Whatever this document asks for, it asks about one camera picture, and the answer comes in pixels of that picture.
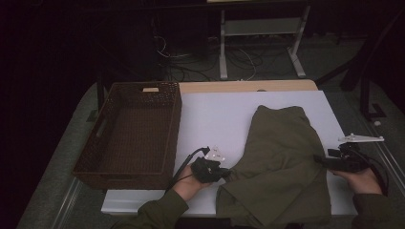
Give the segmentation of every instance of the basket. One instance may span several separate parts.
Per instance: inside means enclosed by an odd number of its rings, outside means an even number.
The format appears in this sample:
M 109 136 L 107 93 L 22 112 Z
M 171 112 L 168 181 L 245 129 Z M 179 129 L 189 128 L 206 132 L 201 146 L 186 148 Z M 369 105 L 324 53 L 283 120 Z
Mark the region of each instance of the basket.
M 113 84 L 73 175 L 93 189 L 166 189 L 180 119 L 178 83 Z

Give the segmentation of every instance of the white desk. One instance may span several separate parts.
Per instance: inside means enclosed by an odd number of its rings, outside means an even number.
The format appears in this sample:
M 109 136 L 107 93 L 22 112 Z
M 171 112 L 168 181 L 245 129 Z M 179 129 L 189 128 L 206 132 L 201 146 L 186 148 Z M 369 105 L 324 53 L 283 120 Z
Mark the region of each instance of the white desk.
M 205 93 L 192 94 L 199 89 Z M 254 92 L 258 89 L 298 91 Z M 226 161 L 222 163 L 222 167 L 230 168 L 236 164 L 244 151 L 251 117 L 259 105 L 272 109 L 303 107 L 325 152 L 329 148 L 337 148 L 341 143 L 337 139 L 344 134 L 325 95 L 315 90 L 316 86 L 310 80 L 181 84 L 182 112 L 175 171 L 189 154 L 205 146 L 218 146 L 225 154 Z M 352 192 L 346 181 L 330 173 L 327 181 L 332 214 L 355 215 Z M 200 191 L 188 202 L 190 209 L 184 215 L 215 217 L 216 192 L 222 183 L 220 180 Z M 111 215 L 133 215 L 143 203 L 160 198 L 163 193 L 164 191 L 159 190 L 109 190 L 101 211 Z

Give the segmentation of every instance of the green sleeve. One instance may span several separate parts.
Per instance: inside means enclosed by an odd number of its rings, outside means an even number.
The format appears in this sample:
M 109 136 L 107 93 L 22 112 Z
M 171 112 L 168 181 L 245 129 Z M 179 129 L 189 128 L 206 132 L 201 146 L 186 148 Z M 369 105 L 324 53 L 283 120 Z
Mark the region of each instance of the green sleeve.
M 161 199 L 143 204 L 137 217 L 121 221 L 113 228 L 174 228 L 178 218 L 187 209 L 186 202 L 175 191 L 169 190 Z
M 390 200 L 378 194 L 359 194 L 353 197 L 358 212 L 352 221 L 352 229 L 396 229 L 404 228 L 394 219 Z

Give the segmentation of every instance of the person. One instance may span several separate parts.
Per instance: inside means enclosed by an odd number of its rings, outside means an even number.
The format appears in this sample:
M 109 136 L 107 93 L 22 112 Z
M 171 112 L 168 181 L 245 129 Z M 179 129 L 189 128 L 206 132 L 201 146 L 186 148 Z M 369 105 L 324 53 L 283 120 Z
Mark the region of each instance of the person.
M 354 192 L 353 203 L 358 215 L 352 229 L 404 229 L 394 220 L 394 211 L 387 197 L 382 195 L 377 178 L 371 169 L 359 173 L 331 171 L 344 178 Z M 188 209 L 187 201 L 210 183 L 200 183 L 192 176 L 190 166 L 181 172 L 179 181 L 161 199 L 145 203 L 138 216 L 120 221 L 114 229 L 174 228 L 177 219 Z

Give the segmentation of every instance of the fabric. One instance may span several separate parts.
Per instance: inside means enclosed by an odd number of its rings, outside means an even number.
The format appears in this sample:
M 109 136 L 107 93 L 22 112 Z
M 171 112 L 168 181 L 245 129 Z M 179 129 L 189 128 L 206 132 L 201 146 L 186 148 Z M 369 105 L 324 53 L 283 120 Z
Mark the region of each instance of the fabric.
M 174 228 L 178 218 L 188 209 L 187 203 L 173 190 L 161 199 L 149 201 L 138 210 L 138 216 L 117 223 L 114 229 Z
M 394 219 L 390 200 L 378 194 L 360 194 L 353 197 L 358 216 L 352 229 L 405 229 L 405 222 Z
M 313 155 L 324 154 L 301 107 L 259 106 L 244 155 L 218 190 L 217 218 L 272 229 L 292 222 L 328 221 L 326 169 L 313 160 Z

